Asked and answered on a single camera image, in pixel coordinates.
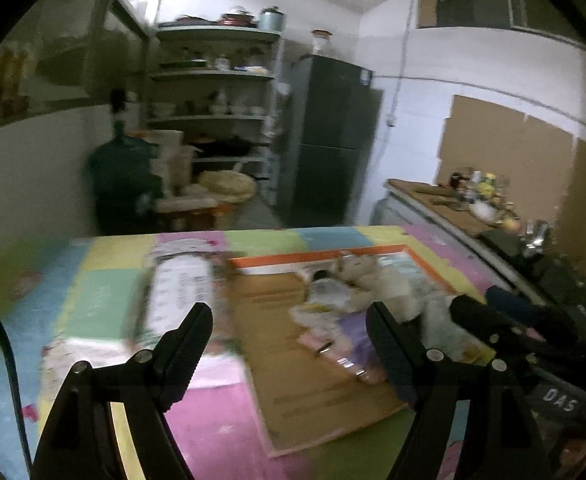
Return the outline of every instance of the black refrigerator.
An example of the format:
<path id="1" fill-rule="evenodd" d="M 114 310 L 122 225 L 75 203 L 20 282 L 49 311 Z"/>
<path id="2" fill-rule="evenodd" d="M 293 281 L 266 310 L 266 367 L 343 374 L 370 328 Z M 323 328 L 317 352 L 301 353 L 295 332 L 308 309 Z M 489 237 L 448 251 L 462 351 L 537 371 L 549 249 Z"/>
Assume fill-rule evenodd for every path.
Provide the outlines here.
<path id="1" fill-rule="evenodd" d="M 372 72 L 309 56 L 292 67 L 276 211 L 287 227 L 350 224 L 364 185 L 380 92 Z"/>

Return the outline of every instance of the electrical wire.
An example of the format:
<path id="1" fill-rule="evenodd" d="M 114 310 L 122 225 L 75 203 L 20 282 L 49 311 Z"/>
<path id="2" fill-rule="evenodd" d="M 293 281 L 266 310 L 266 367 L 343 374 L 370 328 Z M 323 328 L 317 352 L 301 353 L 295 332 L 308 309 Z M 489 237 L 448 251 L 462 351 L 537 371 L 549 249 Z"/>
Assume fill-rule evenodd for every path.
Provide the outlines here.
<path id="1" fill-rule="evenodd" d="M 24 415 L 22 413 L 22 399 L 20 398 L 20 384 L 18 383 L 17 367 L 15 365 L 15 355 L 13 355 L 10 340 L 4 326 L 0 321 L 0 349 L 6 363 L 6 370 L 9 375 L 10 396 L 12 398 L 13 410 L 17 421 L 18 433 L 20 434 L 20 444 L 22 444 L 22 453 L 26 462 L 26 471 L 30 476 L 32 461 L 30 458 L 30 449 L 28 448 L 28 439 L 26 437 L 26 426 L 24 425 Z"/>
<path id="2" fill-rule="evenodd" d="M 402 57 L 400 58 L 400 70 L 397 76 L 397 85 L 395 86 L 395 90 L 393 93 L 393 100 L 391 102 L 390 114 L 395 113 L 395 109 L 397 108 L 397 103 L 400 97 L 400 90 L 402 88 L 402 79 L 404 78 L 404 72 L 406 71 L 406 62 L 407 62 L 407 46 L 409 42 L 409 35 L 410 35 L 410 22 L 412 20 L 413 12 L 415 8 L 415 0 L 410 0 L 409 2 L 409 10 L 406 15 L 406 32 L 404 33 L 404 37 L 402 38 Z M 391 138 L 391 130 L 395 126 L 391 126 L 388 123 L 386 124 L 386 132 L 384 134 L 384 139 L 381 142 L 380 149 L 377 152 L 377 156 L 375 157 L 375 163 L 371 164 L 372 171 L 376 171 L 377 167 L 379 166 L 380 162 L 382 161 L 382 157 L 386 152 L 386 147 L 388 146 L 388 140 Z"/>

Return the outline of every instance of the screw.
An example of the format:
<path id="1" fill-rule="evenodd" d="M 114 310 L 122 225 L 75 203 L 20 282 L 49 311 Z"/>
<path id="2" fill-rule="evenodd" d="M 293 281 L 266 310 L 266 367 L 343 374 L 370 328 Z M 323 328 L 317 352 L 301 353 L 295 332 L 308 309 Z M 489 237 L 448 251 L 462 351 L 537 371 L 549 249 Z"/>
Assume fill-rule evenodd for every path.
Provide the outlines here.
<path id="1" fill-rule="evenodd" d="M 74 374 L 81 374 L 88 367 L 89 364 L 86 361 L 78 361 L 73 365 L 73 368 L 71 368 L 71 370 L 73 370 Z"/>
<path id="2" fill-rule="evenodd" d="M 140 350 L 137 354 L 135 354 L 135 362 L 136 363 L 147 363 L 153 358 L 153 352 L 150 350 Z"/>
<path id="3" fill-rule="evenodd" d="M 497 370 L 498 372 L 505 372 L 506 369 L 508 368 L 506 366 L 506 363 L 504 361 L 502 361 L 501 359 L 495 359 L 490 366 L 493 367 L 493 370 Z"/>
<path id="4" fill-rule="evenodd" d="M 427 350 L 426 357 L 428 357 L 429 361 L 433 361 L 435 363 L 444 360 L 444 354 L 441 350 L 438 350 L 437 348 L 431 348 Z"/>

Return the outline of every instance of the steel pot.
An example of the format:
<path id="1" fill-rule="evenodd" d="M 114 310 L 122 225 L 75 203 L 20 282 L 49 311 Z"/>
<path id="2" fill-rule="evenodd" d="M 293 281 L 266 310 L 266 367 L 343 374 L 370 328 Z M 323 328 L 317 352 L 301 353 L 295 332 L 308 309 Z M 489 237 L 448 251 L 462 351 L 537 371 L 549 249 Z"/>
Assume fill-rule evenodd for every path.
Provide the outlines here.
<path id="1" fill-rule="evenodd" d="M 275 30 L 277 32 L 282 32 L 284 30 L 285 19 L 286 15 L 283 12 L 280 12 L 277 7 L 269 7 L 268 9 L 262 10 L 258 22 L 258 28 L 260 30 Z"/>

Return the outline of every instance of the yellow foam tile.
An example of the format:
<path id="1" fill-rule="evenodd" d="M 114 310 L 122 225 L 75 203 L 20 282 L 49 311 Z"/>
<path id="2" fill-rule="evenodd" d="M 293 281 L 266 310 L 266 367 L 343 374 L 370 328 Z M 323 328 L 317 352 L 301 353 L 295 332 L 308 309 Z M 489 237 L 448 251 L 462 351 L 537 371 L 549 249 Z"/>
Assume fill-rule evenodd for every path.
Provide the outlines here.
<path id="1" fill-rule="evenodd" d="M 75 301 L 77 300 L 79 285 L 82 282 L 84 275 L 80 272 L 75 276 L 73 281 L 73 285 L 70 286 L 66 293 L 66 298 L 64 303 L 62 304 L 62 309 L 57 316 L 57 320 L 55 321 L 55 331 L 54 335 L 57 336 L 60 332 L 64 331 L 66 327 L 66 322 L 68 321 L 68 317 L 70 316 L 71 312 L 75 308 Z"/>
<path id="2" fill-rule="evenodd" d="M 398 226 L 358 227 L 358 231 L 375 245 L 404 244 L 410 247 L 422 260 L 429 264 L 458 294 L 467 294 L 477 301 L 485 302 L 473 283 L 460 270 L 451 266 L 448 260 L 440 258 L 416 238 L 404 233 Z"/>
<path id="3" fill-rule="evenodd" d="M 81 271 L 140 269 L 144 256 L 155 244 L 156 235 L 105 236 L 95 238 Z"/>
<path id="4" fill-rule="evenodd" d="M 372 225 L 358 227 L 357 230 L 375 245 L 403 244 L 409 237 L 404 229 L 397 225 Z"/>

